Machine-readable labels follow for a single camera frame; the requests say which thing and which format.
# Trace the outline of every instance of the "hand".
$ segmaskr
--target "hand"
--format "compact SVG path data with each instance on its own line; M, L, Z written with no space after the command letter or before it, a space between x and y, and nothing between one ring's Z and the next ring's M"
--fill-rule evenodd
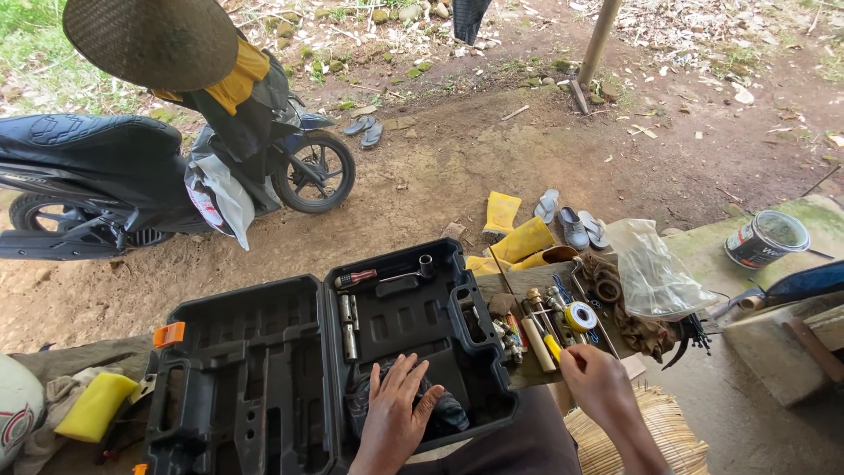
M372 365L369 413L349 475L395 475L419 446L430 413L446 388L433 386L414 409L419 383L428 370L423 361L410 371L416 359L416 353L399 355L383 381L381 367Z
M560 370L577 405L611 438L644 424L627 371L609 353L591 345L569 347L560 352Z

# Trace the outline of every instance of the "yellow sponge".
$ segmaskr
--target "yellow sponge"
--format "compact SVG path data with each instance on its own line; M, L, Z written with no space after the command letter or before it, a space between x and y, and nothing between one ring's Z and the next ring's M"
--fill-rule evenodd
M136 387L138 383L122 374L98 374L58 424L56 434L83 442L99 442L123 400Z

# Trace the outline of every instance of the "paint can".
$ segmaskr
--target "paint can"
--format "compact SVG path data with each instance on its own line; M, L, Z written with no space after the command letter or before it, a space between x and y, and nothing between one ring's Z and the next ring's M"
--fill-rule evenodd
M762 269L790 253L809 248L803 223L779 211L762 211L724 241L727 255L748 269Z

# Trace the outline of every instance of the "motorcycle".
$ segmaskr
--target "motorcycle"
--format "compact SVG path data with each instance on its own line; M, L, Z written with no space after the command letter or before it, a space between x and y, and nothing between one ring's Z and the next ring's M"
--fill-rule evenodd
M334 124L291 93L287 109L274 114L271 145L258 162L236 161L210 129L194 150L213 151L251 198L255 216L282 205L322 213L354 185L354 157L322 130ZM181 142L176 128L150 117L0 119L0 187L23 192L9 207L14 229L0 233L0 258L103 259L178 232L222 231L209 223L220 214L214 201L186 191L190 161Z

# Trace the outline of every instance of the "wooden post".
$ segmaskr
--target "wooden post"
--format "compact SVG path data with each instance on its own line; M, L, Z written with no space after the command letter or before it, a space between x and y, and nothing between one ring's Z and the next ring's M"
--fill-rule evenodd
M586 50L586 57L583 58L580 73L577 75L577 82L582 85L589 85L598 69L598 62L603 55L603 47L607 44L609 32L613 29L615 15L619 12L621 0L603 0L601 13L598 14L598 22L595 30L592 31L592 39L589 40L589 48Z

